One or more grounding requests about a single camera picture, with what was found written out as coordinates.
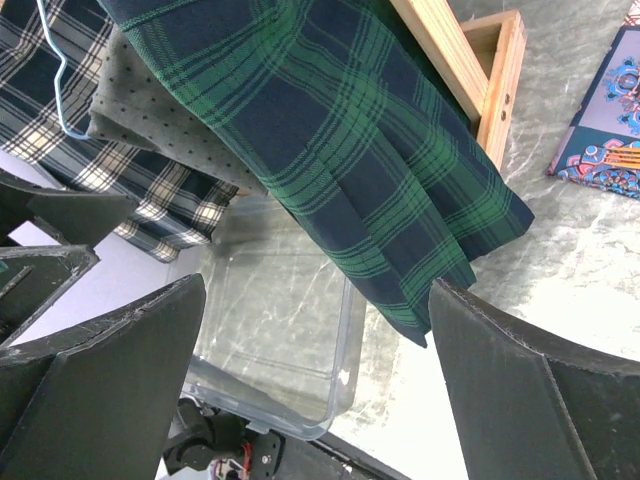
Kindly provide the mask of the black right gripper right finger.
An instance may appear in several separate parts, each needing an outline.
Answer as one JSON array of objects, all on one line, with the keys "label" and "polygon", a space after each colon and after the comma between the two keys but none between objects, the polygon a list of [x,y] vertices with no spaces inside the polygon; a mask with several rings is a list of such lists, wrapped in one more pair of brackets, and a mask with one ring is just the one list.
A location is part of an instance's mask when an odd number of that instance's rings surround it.
[{"label": "black right gripper right finger", "polygon": [[428,307],[469,478],[638,478],[637,361],[559,337],[444,279]]}]

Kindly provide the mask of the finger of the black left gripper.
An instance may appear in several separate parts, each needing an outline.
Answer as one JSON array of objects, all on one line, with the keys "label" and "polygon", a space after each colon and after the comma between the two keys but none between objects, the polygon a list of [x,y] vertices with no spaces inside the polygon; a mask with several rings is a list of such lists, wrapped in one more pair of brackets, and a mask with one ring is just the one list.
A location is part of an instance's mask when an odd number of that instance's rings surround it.
[{"label": "finger of the black left gripper", "polygon": [[57,190],[1,172],[1,243],[31,222],[64,245],[97,245],[134,213],[127,195]]},{"label": "finger of the black left gripper", "polygon": [[99,262],[85,245],[1,249],[1,343],[9,345]]}]

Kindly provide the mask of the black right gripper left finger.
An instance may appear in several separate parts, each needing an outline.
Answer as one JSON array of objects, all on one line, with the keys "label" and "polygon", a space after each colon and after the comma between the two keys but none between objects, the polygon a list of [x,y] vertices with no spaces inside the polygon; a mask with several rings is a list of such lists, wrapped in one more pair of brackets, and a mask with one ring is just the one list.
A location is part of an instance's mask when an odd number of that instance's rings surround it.
[{"label": "black right gripper left finger", "polygon": [[154,478],[205,300],[192,274],[2,349],[2,478]]}]

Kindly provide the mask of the light blue wire hanger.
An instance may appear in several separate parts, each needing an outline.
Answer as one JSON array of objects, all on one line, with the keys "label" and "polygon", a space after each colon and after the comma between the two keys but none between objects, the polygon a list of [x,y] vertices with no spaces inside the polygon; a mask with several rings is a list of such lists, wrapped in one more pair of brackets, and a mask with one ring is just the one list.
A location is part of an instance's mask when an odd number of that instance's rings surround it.
[{"label": "light blue wire hanger", "polygon": [[53,51],[53,53],[56,55],[56,57],[59,60],[59,66],[56,70],[56,73],[53,77],[53,89],[54,89],[54,100],[55,100],[55,104],[56,104],[56,111],[57,111],[57,115],[58,115],[58,123],[60,125],[60,128],[62,130],[62,132],[67,135],[68,137],[78,140],[78,141],[86,141],[89,140],[90,137],[86,134],[86,133],[79,133],[76,132],[73,128],[71,128],[69,126],[69,124],[66,121],[65,118],[65,112],[64,112],[64,102],[63,102],[63,96],[62,96],[62,89],[61,89],[61,80],[62,77],[65,73],[65,70],[67,68],[68,65],[68,59],[66,57],[66,55],[63,53],[63,51],[56,45],[52,35],[51,35],[51,30],[49,27],[49,23],[47,20],[47,13],[46,13],[46,8],[44,5],[44,1],[43,0],[36,0],[36,6],[37,6],[37,11],[39,14],[39,18],[40,18],[40,22],[41,22],[41,26],[42,26],[42,30],[43,30],[43,34],[44,34],[44,38],[46,40],[46,43],[49,45],[49,47],[51,48],[51,50]]}]

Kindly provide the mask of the grey dotted skirt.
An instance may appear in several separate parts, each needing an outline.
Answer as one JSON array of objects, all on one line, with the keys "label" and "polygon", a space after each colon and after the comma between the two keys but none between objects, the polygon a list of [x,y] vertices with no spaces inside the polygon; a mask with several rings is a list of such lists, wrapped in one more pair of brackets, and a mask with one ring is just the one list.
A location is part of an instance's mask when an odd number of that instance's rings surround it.
[{"label": "grey dotted skirt", "polygon": [[249,194],[267,189],[243,161],[154,77],[113,27],[89,108],[87,134],[158,153]]}]

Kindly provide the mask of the green navy plaid skirt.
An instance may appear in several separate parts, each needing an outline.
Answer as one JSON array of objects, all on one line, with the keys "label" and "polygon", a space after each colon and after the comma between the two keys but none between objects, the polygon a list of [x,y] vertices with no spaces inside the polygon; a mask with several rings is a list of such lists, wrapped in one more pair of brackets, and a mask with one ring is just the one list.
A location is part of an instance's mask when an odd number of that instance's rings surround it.
[{"label": "green navy plaid skirt", "polygon": [[386,1],[107,1],[212,129],[401,335],[534,216]]}]

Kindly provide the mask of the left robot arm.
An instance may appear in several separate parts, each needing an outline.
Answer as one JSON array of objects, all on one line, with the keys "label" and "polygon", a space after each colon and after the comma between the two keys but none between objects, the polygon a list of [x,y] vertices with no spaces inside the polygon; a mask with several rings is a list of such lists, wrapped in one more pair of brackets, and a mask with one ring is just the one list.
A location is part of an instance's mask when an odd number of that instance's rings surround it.
[{"label": "left robot arm", "polygon": [[206,300],[199,274],[112,312],[16,344],[97,262],[128,196],[1,176],[1,475],[5,479],[395,479],[326,434],[255,433],[182,393]]}]

